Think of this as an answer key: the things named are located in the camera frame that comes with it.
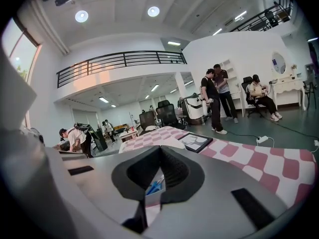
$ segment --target black t-shirt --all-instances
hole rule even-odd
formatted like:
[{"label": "black t-shirt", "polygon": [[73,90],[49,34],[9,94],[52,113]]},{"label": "black t-shirt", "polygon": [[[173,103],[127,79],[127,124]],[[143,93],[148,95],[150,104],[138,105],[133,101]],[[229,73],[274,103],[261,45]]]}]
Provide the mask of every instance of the black t-shirt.
[{"label": "black t-shirt", "polygon": [[217,98],[217,99],[219,98],[218,91],[211,79],[206,77],[201,79],[201,86],[206,87],[208,98]]}]

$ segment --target black pants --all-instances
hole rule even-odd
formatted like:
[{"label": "black pants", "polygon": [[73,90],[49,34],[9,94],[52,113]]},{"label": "black pants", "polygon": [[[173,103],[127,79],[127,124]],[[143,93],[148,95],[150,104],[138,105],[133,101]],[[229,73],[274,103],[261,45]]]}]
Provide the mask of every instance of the black pants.
[{"label": "black pants", "polygon": [[262,97],[262,98],[258,98],[257,104],[266,106],[266,108],[269,110],[270,114],[273,114],[277,111],[274,101],[267,96]]},{"label": "black pants", "polygon": [[81,144],[82,152],[85,153],[85,154],[87,154],[87,156],[88,156],[89,158],[93,157],[93,156],[91,155],[91,139],[92,139],[92,137],[91,137],[90,133],[87,132],[87,133],[86,133],[86,139],[85,139],[85,141]]},{"label": "black pants", "polygon": [[230,91],[227,91],[225,93],[219,93],[219,99],[220,99],[221,104],[223,105],[226,116],[227,117],[233,116],[233,118],[237,118],[236,109],[234,106],[233,99],[231,98]]},{"label": "black pants", "polygon": [[108,135],[109,135],[110,139],[112,140],[112,142],[115,142],[114,137],[113,137],[113,133],[111,134],[110,132],[108,132]]},{"label": "black pants", "polygon": [[213,99],[214,102],[210,103],[211,109],[211,126],[217,131],[222,131],[223,126],[220,123],[220,102],[219,99]]}]

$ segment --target round ceiling light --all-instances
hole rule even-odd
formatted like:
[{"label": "round ceiling light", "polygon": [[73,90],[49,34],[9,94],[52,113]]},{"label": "round ceiling light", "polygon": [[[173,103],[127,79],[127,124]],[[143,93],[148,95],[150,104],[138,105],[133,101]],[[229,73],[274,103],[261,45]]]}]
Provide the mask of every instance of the round ceiling light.
[{"label": "round ceiling light", "polygon": [[150,17],[156,17],[157,15],[159,15],[159,13],[160,13],[160,9],[158,7],[156,7],[156,6],[152,6],[148,10],[148,15]]},{"label": "round ceiling light", "polygon": [[80,23],[85,22],[88,19],[88,17],[89,14],[84,10],[80,10],[75,14],[75,20]]}]

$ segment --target white desk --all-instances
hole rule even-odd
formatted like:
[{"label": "white desk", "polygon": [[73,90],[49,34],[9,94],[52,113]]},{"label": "white desk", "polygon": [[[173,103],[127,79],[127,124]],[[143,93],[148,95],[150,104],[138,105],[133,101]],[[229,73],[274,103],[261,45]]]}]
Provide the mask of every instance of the white desk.
[{"label": "white desk", "polygon": [[[304,84],[302,79],[278,79],[278,82],[273,84],[273,88],[274,88],[274,102],[275,105],[277,107],[277,94],[278,93],[282,93],[284,91],[291,91],[291,90],[301,90],[302,94],[303,94],[303,103],[302,103],[302,108],[305,111],[306,110],[306,106],[305,106],[305,90],[304,90]],[[298,103],[299,106],[301,106],[301,100],[300,100],[300,93],[298,92]]]},{"label": "white desk", "polygon": [[133,131],[130,129],[128,132],[124,131],[123,133],[121,133],[120,139],[122,140],[122,142],[125,142],[135,137],[138,137],[138,134],[139,133],[137,132],[136,129],[134,129]]}]

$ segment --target white t-shirt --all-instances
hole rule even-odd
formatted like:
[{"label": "white t-shirt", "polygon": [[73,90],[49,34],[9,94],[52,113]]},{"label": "white t-shirt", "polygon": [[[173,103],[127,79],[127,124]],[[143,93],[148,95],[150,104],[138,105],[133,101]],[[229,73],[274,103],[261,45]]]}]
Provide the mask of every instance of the white t-shirt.
[{"label": "white t-shirt", "polygon": [[113,128],[111,126],[111,124],[109,122],[106,123],[106,130],[107,132],[112,132],[113,131]]},{"label": "white t-shirt", "polygon": [[80,144],[84,143],[84,141],[86,139],[86,135],[81,130],[70,128],[68,130],[68,139],[69,139],[69,142],[70,142],[70,146],[73,146],[77,139],[80,139]]}]

